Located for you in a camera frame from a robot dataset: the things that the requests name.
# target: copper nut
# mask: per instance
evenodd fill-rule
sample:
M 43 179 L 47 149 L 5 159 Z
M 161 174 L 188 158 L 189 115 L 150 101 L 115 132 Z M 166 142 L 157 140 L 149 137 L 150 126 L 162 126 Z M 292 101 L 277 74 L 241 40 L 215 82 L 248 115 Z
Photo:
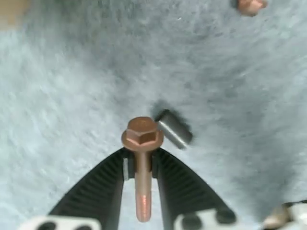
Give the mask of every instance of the copper nut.
M 238 0 L 238 10 L 242 15 L 250 17 L 256 16 L 267 5 L 265 0 Z

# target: hex head bolt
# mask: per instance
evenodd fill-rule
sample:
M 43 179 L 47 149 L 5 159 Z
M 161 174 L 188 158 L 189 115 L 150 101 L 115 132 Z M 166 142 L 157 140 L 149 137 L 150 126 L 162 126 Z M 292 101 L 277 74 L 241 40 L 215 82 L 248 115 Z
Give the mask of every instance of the hex head bolt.
M 267 5 L 265 0 L 238 0 L 237 8 L 242 15 L 253 17 Z
M 163 143 L 163 132 L 150 117 L 137 117 L 129 121 L 122 134 L 123 146 L 135 156 L 135 199 L 136 215 L 140 222 L 151 218 L 152 161 L 151 153 Z

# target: gray fabric surface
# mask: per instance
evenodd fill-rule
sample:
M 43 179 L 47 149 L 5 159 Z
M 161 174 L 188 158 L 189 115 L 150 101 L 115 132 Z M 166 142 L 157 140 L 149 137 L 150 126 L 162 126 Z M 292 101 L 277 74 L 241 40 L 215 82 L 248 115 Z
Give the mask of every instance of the gray fabric surface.
M 165 105 L 195 140 L 174 153 L 257 229 L 273 207 L 306 199 L 307 1 L 255 18 L 226 0 L 34 0 L 0 32 L 0 226 L 47 213 L 121 147 L 129 119 Z M 120 229 L 139 224 L 134 184 Z

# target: silver cylindrical pin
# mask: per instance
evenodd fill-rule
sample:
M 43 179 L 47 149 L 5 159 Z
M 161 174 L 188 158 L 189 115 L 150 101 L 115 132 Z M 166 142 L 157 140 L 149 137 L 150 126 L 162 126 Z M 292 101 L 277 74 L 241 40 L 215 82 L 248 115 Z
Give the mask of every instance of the silver cylindrical pin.
M 165 137 L 179 149 L 185 149 L 192 141 L 193 135 L 171 111 L 164 110 L 155 121 Z

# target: blurry object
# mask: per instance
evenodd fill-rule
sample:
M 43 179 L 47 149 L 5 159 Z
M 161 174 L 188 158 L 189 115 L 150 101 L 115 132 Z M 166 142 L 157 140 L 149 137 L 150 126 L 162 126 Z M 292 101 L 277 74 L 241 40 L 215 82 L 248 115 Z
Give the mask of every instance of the blurry object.
M 164 110 L 155 121 L 165 137 L 179 149 L 185 149 L 192 141 L 193 135 L 187 126 L 168 109 Z
M 267 6 L 265 0 L 237 0 L 237 9 L 242 15 L 254 17 Z
M 269 215 L 263 222 L 265 229 L 278 229 L 283 227 L 286 223 L 291 221 L 291 214 L 289 207 L 284 204 L 277 207 L 271 215 Z
M 0 29 L 17 25 L 29 3 L 29 0 L 0 0 Z

